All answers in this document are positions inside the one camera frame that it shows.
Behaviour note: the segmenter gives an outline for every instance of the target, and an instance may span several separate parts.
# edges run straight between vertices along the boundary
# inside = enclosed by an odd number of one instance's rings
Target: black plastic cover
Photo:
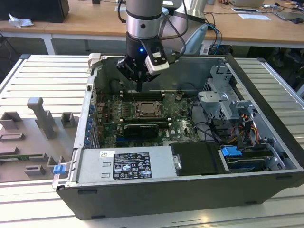
[[[179,157],[181,169],[178,176],[213,175],[225,173],[219,146],[207,142],[173,143],[172,154]]]

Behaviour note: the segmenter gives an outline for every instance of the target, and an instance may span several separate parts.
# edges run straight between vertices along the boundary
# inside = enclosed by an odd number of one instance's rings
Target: blue drive latch
[[[225,146],[222,150],[223,155],[226,156],[242,156],[242,152],[237,150],[236,146]]]
[[[53,169],[53,174],[65,174],[67,165],[55,165]]]

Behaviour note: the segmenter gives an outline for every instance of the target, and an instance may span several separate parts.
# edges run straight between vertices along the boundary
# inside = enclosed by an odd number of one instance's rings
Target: wire bundle
[[[213,25],[214,25],[214,26],[213,26],[211,23],[209,23],[209,21],[206,19],[206,21],[207,21],[207,23],[208,23],[207,25],[208,25],[209,27],[211,27],[211,28],[214,30],[214,32],[215,32],[215,39],[214,39],[214,42],[213,42],[213,44],[211,45],[210,49],[212,49],[212,48],[214,47],[215,43],[218,41],[217,48],[216,48],[216,50],[215,50],[215,52],[214,52],[214,54],[216,55],[216,53],[217,53],[217,51],[218,51],[218,49],[219,49],[219,47],[220,47],[220,45],[221,45],[221,43],[222,43],[223,35],[222,35],[221,31],[219,31],[219,30],[217,29],[217,26],[216,26],[216,24],[215,24],[215,18],[214,18],[213,13],[205,13],[204,15],[208,15],[208,14],[210,14],[210,15],[212,16],[212,18],[213,18]]]

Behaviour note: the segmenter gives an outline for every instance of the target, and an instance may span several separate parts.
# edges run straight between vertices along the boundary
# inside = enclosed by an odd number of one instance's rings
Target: warning label
[[[149,153],[116,153],[113,167],[116,181],[152,178]]]

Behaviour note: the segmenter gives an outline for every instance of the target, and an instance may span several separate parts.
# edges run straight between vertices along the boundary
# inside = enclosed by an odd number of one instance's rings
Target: barcode sticker
[[[173,6],[172,1],[162,1],[163,5]]]
[[[115,151],[100,151],[100,158],[112,158],[114,157]]]

